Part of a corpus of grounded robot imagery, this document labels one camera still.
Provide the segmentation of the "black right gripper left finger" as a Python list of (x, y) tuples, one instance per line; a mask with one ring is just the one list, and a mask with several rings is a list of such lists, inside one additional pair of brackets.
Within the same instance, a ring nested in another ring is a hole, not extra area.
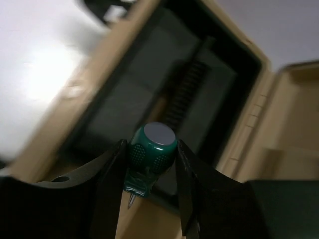
[(34, 184), (0, 178), (3, 239), (113, 239), (119, 219), (128, 143), (120, 140), (98, 158)]

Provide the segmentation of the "green stubby screwdriver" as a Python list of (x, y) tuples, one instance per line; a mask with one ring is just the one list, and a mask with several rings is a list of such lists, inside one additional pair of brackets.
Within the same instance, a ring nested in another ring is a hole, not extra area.
[(146, 198), (153, 185), (169, 171), (175, 160), (177, 139), (174, 131), (161, 122), (141, 126), (128, 144), (128, 169), (124, 191), (130, 194), (128, 209), (135, 198)]

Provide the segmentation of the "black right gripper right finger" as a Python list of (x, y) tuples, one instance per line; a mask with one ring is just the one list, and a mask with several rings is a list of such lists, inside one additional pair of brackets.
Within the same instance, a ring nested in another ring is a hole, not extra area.
[(182, 141), (175, 160), (182, 235), (188, 239), (316, 239), (319, 183), (240, 183), (200, 160)]

